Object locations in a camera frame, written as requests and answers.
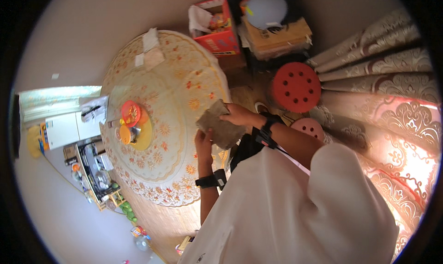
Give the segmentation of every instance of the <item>person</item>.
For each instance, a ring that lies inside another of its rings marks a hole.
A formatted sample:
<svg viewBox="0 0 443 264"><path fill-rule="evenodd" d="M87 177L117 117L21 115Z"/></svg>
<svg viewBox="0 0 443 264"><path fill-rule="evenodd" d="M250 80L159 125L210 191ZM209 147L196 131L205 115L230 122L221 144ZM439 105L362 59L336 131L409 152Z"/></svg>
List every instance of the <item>person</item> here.
<svg viewBox="0 0 443 264"><path fill-rule="evenodd" d="M220 119L253 132L267 121L227 107ZM398 227L356 154L282 123L270 131L290 157L263 147L236 164L220 196L216 187L201 189L202 227L179 263L390 263ZM199 178L213 173L211 135L195 137Z"/></svg>

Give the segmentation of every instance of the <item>wooden floor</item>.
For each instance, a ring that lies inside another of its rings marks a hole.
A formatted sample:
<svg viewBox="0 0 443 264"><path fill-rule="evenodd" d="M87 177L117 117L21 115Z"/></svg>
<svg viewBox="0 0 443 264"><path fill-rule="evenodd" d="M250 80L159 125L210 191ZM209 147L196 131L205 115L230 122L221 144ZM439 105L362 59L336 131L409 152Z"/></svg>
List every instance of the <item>wooden floor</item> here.
<svg viewBox="0 0 443 264"><path fill-rule="evenodd" d="M254 111L254 103L261 101L269 105L266 93L272 75L269 73L254 75L252 80L242 76L236 79L235 88L231 89L231 97L234 103L240 104ZM270 107L273 114L282 115L283 111ZM300 114L287 113L290 119L300 118ZM283 119L289 125L290 119ZM125 183L112 172L111 177L122 188L121 194L130 202L132 210L141 225L152 239L152 250L166 263L177 263L179 255L175 246L180 244L186 235L194 236L195 231L200 229L200 201L182 207L158 206L143 197L136 195Z"/></svg>

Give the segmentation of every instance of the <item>red stool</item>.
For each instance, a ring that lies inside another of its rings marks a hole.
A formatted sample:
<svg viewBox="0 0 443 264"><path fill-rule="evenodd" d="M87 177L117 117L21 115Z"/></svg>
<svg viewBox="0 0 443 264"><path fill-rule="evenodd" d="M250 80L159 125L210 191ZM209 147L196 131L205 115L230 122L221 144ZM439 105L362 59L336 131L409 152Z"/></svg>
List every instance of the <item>red stool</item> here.
<svg viewBox="0 0 443 264"><path fill-rule="evenodd" d="M272 96L283 108L304 113L317 105L321 95L317 74L306 64L293 62L283 65L272 82Z"/></svg>
<svg viewBox="0 0 443 264"><path fill-rule="evenodd" d="M291 128L311 135L322 142L325 137L322 126L312 118L301 118L296 120L291 124Z"/></svg>

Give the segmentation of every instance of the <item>hand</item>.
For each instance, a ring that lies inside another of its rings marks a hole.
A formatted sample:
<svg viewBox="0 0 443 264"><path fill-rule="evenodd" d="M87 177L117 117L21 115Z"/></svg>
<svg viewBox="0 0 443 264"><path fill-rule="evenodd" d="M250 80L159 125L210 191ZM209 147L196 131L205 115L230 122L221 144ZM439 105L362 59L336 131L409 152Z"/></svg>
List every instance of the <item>hand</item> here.
<svg viewBox="0 0 443 264"><path fill-rule="evenodd" d="M195 149L197 151L198 162L203 164L212 164L212 129L209 128L208 133L205 134L200 129L195 135Z"/></svg>
<svg viewBox="0 0 443 264"><path fill-rule="evenodd" d="M238 104L227 103L226 107L228 107L230 114L219 116L221 120L229 121L236 125L253 126L256 128L261 128L266 122L266 118L262 115L252 113Z"/></svg>

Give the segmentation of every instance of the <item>floral tablecloth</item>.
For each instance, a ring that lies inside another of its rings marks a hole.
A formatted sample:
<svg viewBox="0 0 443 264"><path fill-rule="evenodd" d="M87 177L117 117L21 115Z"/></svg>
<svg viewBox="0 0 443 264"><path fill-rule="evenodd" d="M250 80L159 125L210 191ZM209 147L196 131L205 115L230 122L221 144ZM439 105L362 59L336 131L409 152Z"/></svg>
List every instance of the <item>floral tablecloth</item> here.
<svg viewBox="0 0 443 264"><path fill-rule="evenodd" d="M120 118L127 100L144 107L153 125L153 140L143 151L125 146L116 128L101 126L115 171L137 194L162 206L184 206L200 198L195 187L195 122L218 98L229 101L226 76L217 59L191 38L160 30L165 61L147 71L135 67L143 50L142 35L122 48L105 75L102 95L109 95L107 121ZM228 151L213 146L213 169L224 168Z"/></svg>

